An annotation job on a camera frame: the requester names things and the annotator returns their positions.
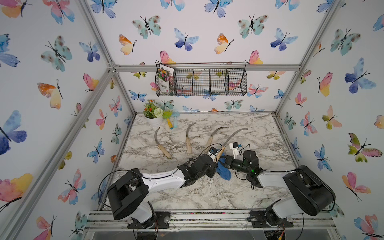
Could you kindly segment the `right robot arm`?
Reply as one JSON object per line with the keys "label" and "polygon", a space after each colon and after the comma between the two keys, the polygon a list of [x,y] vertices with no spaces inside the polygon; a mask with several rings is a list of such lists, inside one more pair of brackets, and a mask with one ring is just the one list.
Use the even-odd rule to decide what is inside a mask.
{"label": "right robot arm", "polygon": [[336,204],[334,191],[307,166],[290,171],[263,170],[256,152],[251,150],[243,153],[242,160],[221,157],[219,165],[244,173],[245,180],[254,188],[283,188],[290,192],[290,197],[278,200],[266,209],[271,218],[280,220],[299,214],[316,216]]}

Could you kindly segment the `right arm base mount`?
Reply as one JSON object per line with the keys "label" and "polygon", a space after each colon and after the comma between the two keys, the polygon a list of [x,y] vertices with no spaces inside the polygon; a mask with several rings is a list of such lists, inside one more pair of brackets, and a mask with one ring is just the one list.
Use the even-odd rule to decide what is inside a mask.
{"label": "right arm base mount", "polygon": [[273,211],[273,205],[268,206],[266,209],[250,211],[250,216],[246,220],[252,224],[253,228],[293,228],[294,224],[289,222],[286,218],[281,219]]}

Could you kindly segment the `blue rag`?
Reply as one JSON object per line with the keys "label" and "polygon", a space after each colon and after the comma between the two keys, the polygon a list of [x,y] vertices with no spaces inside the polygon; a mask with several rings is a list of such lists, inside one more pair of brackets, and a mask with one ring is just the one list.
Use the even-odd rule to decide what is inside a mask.
{"label": "blue rag", "polygon": [[232,178],[230,170],[224,166],[224,163],[221,160],[218,161],[217,173],[226,181],[230,181]]}

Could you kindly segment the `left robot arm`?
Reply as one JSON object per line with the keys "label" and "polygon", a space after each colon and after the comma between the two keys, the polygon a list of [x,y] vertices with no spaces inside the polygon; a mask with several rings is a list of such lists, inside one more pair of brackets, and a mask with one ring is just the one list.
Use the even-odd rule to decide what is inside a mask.
{"label": "left robot arm", "polygon": [[203,154],[168,172],[145,174],[137,168],[128,170],[107,189],[114,220],[131,217],[140,223],[146,222],[154,216],[152,205],[145,202],[147,195],[185,188],[204,176],[213,178],[217,167],[209,155]]}

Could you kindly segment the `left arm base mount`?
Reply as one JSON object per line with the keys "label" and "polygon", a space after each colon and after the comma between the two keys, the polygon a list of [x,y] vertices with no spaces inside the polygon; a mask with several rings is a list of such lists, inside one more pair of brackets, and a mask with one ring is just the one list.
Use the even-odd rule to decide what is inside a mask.
{"label": "left arm base mount", "polygon": [[170,212],[159,212],[153,209],[139,208],[129,217],[128,229],[168,229],[171,221]]}

